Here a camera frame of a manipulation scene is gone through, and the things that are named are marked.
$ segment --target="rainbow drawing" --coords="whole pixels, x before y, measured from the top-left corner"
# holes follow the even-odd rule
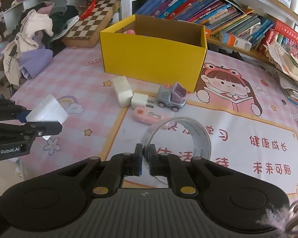
[[[63,96],[63,97],[60,97],[58,99],[58,102],[61,104],[61,103],[66,103],[68,104],[68,107],[71,105],[71,104],[78,104],[77,103],[77,99],[73,96]]]

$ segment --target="red toy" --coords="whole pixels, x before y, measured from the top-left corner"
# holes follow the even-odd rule
[[[88,9],[79,17],[81,20],[85,20],[89,15],[91,15],[93,9],[95,8],[96,1],[98,0],[91,1],[91,5],[88,7]]]

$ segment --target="toy truck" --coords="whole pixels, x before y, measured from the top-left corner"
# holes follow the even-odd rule
[[[173,86],[161,85],[157,94],[158,105],[170,107],[172,111],[178,112],[186,104],[187,94],[187,90],[180,83],[176,82]]]

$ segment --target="chessboard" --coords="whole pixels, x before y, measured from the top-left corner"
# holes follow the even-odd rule
[[[118,0],[97,1],[91,15],[79,20],[63,38],[68,47],[94,47],[99,39],[99,32],[106,28],[114,13],[119,8]]]

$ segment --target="pile of clothes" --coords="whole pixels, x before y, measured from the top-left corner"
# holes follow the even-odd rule
[[[52,60],[51,43],[61,38],[79,20],[66,0],[39,3],[22,13],[4,53],[8,81],[20,86],[20,79],[36,77]]]

